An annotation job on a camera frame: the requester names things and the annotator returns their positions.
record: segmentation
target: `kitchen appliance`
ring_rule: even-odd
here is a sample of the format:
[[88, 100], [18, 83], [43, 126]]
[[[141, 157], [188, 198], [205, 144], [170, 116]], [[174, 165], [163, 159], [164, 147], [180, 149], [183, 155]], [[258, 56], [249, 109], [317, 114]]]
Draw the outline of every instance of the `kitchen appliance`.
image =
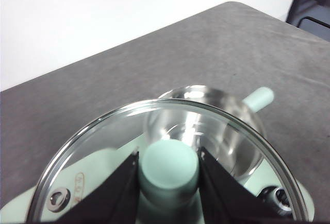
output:
[[[175, 113], [175, 117], [185, 117], [186, 129], [180, 128], [174, 133], [169, 133], [182, 124], [182, 120], [179, 119], [178, 125], [174, 125], [174, 129], [167, 129], [167, 126], [165, 126], [166, 129], [161, 128], [164, 127], [159, 125], [164, 124], [162, 117], [168, 117], [168, 114], [173, 113]], [[208, 129], [209, 125], [207, 124], [212, 124], [213, 127]], [[223, 131], [223, 136], [219, 136], [219, 129], [214, 127], [219, 127]], [[228, 137], [235, 137], [238, 141], [235, 142], [236, 145], [248, 144], [248, 148], [253, 148], [256, 154], [260, 155], [260, 159], [252, 169], [250, 166], [247, 167], [248, 169], [245, 170], [247, 174], [244, 172], [238, 176], [232, 173], [235, 169], [235, 163], [233, 167], [224, 164], [226, 172], [232, 173], [234, 176], [230, 178], [234, 182], [237, 180], [246, 190], [265, 202], [270, 201], [269, 194], [277, 194], [280, 191], [283, 195], [284, 192], [287, 198], [285, 199], [286, 206], [290, 207], [292, 218], [312, 220], [314, 206], [310, 196], [301, 185], [296, 183], [284, 162], [259, 133], [223, 110], [200, 102], [182, 99], [140, 101], [111, 111], [83, 127], [64, 144], [42, 174], [29, 204], [26, 220], [33, 222], [54, 221], [79, 206], [86, 205], [84, 204], [87, 201], [85, 199], [93, 196], [93, 193], [98, 191], [107, 182], [107, 179], [114, 177], [114, 175], [123, 177], [125, 170], [119, 169], [124, 166], [127, 160], [131, 159], [133, 164], [137, 164], [139, 160], [137, 154], [139, 158], [143, 158], [150, 144], [157, 142], [154, 140], [155, 136], [152, 131], [162, 131], [161, 129], [163, 129], [163, 139], [172, 139], [171, 136], [174, 135], [175, 139], [197, 149], [201, 165], [203, 165], [201, 162], [203, 149], [205, 149], [204, 154], [210, 152], [210, 157], [218, 159], [217, 164], [220, 165], [222, 162], [219, 157], [214, 156], [212, 146], [208, 146], [206, 142], [196, 143], [198, 141], [196, 135], [202, 137], [207, 132], [210, 137], [225, 138], [226, 140]], [[179, 130], [182, 134], [187, 130], [188, 133], [186, 136], [180, 135]], [[239, 155], [237, 153], [233, 160], [236, 161]], [[128, 175], [126, 180], [120, 181], [120, 185], [126, 186], [128, 182], [134, 182], [134, 177], [130, 178], [130, 176]], [[279, 190], [263, 191], [267, 187], [274, 186]], [[23, 215], [26, 213], [28, 200], [33, 191], [34, 189], [31, 189], [18, 196], [17, 199], [2, 209], [3, 223], [20, 221], [17, 218], [18, 209], [22, 209]], [[145, 217], [146, 212], [154, 218], [157, 216], [163, 220], [169, 218], [168, 221], [172, 223], [178, 218], [176, 210], [164, 212], [153, 206], [143, 193], [140, 193], [139, 196], [136, 222], [147, 223], [149, 220], [148, 217]], [[203, 223], [205, 221], [205, 213], [201, 204], [203, 199], [205, 202], [203, 196], [201, 197], [200, 191], [197, 191], [190, 203], [185, 205], [184, 209], [180, 209], [180, 223]], [[11, 213], [16, 213], [16, 220], [10, 219]]]

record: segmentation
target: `stainless steel cup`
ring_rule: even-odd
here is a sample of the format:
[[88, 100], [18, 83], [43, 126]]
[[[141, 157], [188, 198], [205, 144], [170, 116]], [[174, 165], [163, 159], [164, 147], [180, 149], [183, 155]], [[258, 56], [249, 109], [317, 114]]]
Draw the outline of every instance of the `stainless steel cup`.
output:
[[[215, 106], [266, 136], [257, 114], [242, 101], [220, 90], [192, 85], [168, 91], [159, 98], [180, 98]], [[258, 149], [244, 141], [244, 136], [230, 124], [194, 112], [181, 112], [180, 109], [154, 111], [146, 120], [145, 131], [150, 143], [160, 139], [177, 139], [192, 148], [206, 147], [238, 180], [252, 174], [262, 160]]]

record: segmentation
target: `gray tabletop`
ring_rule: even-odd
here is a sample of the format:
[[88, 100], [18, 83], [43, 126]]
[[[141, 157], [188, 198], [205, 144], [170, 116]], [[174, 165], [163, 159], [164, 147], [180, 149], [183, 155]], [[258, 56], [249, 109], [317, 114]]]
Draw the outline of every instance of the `gray tabletop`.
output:
[[1, 92], [1, 205], [35, 185], [84, 124], [190, 84], [240, 98], [272, 88], [259, 113], [269, 142], [310, 191], [316, 219], [330, 220], [330, 43], [233, 2]]

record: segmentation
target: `mint green handle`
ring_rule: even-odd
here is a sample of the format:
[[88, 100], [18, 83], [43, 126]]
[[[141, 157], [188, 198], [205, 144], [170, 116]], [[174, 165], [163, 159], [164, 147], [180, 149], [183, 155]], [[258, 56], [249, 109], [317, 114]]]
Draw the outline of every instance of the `mint green handle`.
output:
[[274, 92], [268, 87], [260, 87], [249, 96], [243, 103], [246, 104], [253, 112], [258, 112], [262, 108], [268, 106], [274, 100]]

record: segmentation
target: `mint green knob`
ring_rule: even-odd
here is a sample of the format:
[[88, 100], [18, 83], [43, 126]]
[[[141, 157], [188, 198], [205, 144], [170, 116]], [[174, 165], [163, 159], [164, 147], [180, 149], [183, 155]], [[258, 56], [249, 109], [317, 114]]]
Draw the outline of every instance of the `mint green knob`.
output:
[[139, 163], [140, 188], [150, 202], [161, 208], [187, 203], [197, 190], [198, 175], [196, 152], [174, 139], [151, 144]]

